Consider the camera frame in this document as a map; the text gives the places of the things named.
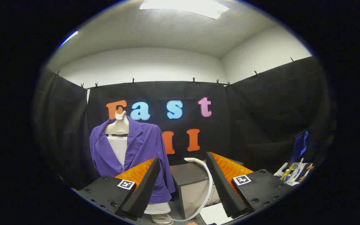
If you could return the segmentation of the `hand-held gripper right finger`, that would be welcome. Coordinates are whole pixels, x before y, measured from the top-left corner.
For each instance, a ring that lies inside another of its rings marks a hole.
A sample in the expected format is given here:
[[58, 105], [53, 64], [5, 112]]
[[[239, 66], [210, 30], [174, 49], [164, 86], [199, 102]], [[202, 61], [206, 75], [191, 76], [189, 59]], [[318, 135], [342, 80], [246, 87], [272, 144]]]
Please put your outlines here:
[[213, 152], [206, 153], [206, 165], [228, 217], [264, 210], [293, 191], [266, 169], [254, 172]]

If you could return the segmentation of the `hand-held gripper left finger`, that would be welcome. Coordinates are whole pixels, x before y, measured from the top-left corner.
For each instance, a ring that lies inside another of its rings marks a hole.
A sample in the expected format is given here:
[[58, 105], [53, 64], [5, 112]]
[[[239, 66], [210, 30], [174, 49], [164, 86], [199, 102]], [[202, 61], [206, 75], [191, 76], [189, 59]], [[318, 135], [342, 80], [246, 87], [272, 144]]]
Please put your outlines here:
[[139, 219], [150, 201], [160, 172], [159, 158], [149, 159], [115, 177], [102, 176], [77, 195], [110, 215]]

